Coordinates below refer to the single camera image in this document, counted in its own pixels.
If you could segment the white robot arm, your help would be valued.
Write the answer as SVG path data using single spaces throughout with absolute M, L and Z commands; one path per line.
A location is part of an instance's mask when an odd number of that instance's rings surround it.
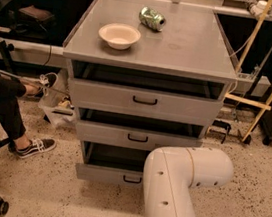
M 160 147 L 144 163 L 145 217 L 196 217 L 192 187 L 220 187 L 234 175 L 228 155 L 212 148 Z

